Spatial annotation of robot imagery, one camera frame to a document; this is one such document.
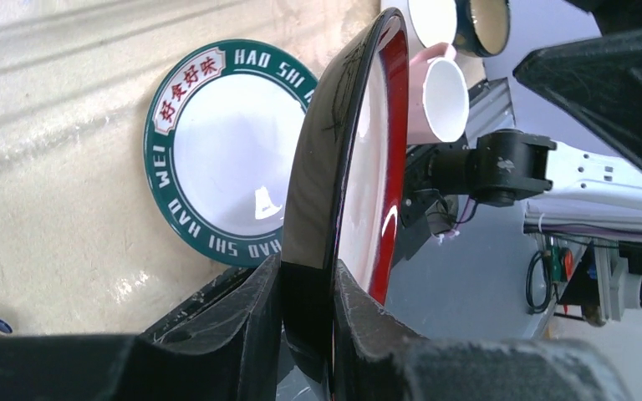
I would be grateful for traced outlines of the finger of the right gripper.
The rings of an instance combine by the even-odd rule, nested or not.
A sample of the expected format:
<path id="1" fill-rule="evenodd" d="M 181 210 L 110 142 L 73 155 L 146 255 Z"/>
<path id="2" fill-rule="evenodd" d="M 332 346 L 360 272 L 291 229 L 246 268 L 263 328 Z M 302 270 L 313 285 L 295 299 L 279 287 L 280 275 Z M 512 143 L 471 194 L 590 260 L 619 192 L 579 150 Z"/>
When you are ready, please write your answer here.
<path id="1" fill-rule="evenodd" d="M 513 76 L 642 171 L 642 29 L 533 50 Z"/>

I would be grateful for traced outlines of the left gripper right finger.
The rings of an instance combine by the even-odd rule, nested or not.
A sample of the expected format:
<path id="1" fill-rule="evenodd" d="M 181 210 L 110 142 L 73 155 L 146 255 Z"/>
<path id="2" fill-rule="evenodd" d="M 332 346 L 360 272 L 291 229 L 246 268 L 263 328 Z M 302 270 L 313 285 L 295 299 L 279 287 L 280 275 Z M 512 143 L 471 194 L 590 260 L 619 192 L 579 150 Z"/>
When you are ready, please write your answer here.
<path id="1" fill-rule="evenodd" d="M 429 339 L 335 267 L 336 400 L 631 400 L 614 365 L 574 340 Z"/>

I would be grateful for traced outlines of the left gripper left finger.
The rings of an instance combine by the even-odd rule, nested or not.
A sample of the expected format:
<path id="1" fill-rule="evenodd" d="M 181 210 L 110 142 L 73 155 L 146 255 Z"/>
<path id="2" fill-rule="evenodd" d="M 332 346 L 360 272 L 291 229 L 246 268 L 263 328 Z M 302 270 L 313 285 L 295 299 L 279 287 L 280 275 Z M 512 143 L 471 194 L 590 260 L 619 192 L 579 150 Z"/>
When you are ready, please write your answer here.
<path id="1" fill-rule="evenodd" d="M 0 337 L 0 400 L 273 400 L 278 256 L 155 342 L 141 335 Z"/>

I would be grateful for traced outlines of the red rimmed plate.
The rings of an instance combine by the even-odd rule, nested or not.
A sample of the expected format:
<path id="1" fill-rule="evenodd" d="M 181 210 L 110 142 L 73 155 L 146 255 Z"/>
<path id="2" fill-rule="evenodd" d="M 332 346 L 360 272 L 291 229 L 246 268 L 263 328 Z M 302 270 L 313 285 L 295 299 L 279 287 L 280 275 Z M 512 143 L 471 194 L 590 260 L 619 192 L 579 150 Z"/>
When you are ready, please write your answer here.
<path id="1" fill-rule="evenodd" d="M 293 159 L 281 252 L 284 330 L 319 400 L 333 391 L 333 292 L 356 130 L 374 57 L 407 82 L 405 19 L 388 8 L 328 64 L 313 92 Z"/>

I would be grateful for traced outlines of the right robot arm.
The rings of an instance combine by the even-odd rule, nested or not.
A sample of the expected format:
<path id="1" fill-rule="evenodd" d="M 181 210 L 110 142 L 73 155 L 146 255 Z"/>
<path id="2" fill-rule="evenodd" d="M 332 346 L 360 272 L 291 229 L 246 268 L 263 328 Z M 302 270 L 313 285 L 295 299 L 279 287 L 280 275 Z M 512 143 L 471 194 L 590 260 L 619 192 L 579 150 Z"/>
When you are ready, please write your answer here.
<path id="1" fill-rule="evenodd" d="M 404 224 L 444 195 L 495 207 L 552 198 L 642 211 L 642 28 L 533 50 L 513 75 L 614 155 L 517 129 L 483 135 L 472 149 L 442 145 L 405 172 Z"/>

